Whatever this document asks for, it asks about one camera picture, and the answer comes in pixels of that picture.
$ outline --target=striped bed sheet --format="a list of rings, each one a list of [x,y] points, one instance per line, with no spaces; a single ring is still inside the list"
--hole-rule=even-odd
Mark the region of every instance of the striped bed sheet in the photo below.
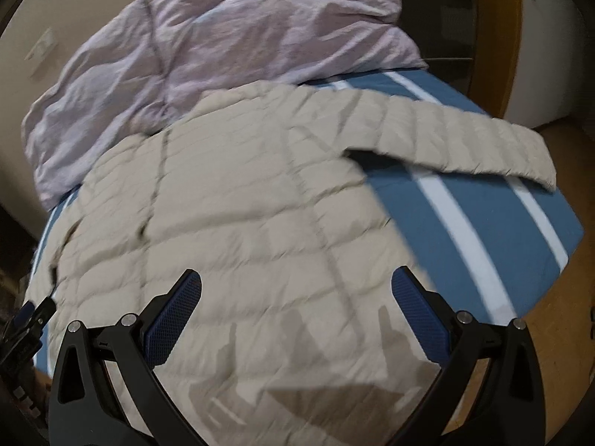
[[[372,89],[483,113],[422,70],[338,75],[307,84]],[[480,321],[506,324],[525,315],[553,285],[582,238],[581,224],[559,190],[549,193],[518,178],[441,174],[377,161],[361,163],[368,182],[436,291],[454,310],[468,310]],[[77,195],[75,188],[51,212],[32,275],[48,233]],[[51,372],[45,344],[36,365]]]

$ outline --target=crumpled duvet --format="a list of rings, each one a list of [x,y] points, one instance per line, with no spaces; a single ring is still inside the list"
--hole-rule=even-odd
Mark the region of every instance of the crumpled duvet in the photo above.
[[[424,67],[401,0],[136,0],[91,37],[23,121],[46,209],[128,135],[182,117],[205,90],[259,79]]]
[[[27,291],[39,303],[55,271],[50,362],[71,320],[113,324],[193,268],[200,303],[155,372],[209,444],[386,444],[438,369],[390,277],[433,285],[349,149],[555,187],[541,136],[500,119],[373,91],[215,91],[106,152],[56,221]]]

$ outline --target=metal bolt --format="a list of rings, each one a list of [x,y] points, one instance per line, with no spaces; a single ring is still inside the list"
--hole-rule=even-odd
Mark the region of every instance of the metal bolt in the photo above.
[[[519,330],[525,330],[527,328],[527,324],[523,319],[514,319],[512,324]]]
[[[466,310],[461,310],[460,312],[457,312],[456,319],[459,320],[460,323],[467,324],[467,323],[471,323],[473,321],[473,315],[471,315]]]
[[[78,320],[71,321],[68,324],[68,332],[76,332],[80,329],[80,322]]]
[[[136,315],[133,313],[127,313],[120,319],[120,323],[124,325],[124,327],[130,327],[136,321]]]

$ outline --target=white wall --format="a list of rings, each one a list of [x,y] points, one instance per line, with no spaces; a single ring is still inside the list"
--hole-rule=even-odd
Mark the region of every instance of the white wall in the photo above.
[[[24,0],[0,37],[0,203],[32,235],[46,220],[23,153],[20,124],[74,51],[133,0]],[[51,27],[58,46],[29,76],[25,56]]]
[[[536,127],[570,113],[585,28],[572,0],[523,0],[517,73],[504,118]]]

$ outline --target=wooden floor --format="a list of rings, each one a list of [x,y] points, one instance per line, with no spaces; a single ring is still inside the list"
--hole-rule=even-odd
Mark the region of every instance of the wooden floor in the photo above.
[[[537,350],[546,397],[546,437],[570,417],[587,387],[595,361],[590,309],[595,304],[595,142],[570,120],[545,126],[557,184],[585,230],[560,278],[525,317]],[[446,430],[464,422],[487,362],[478,365],[459,414]]]

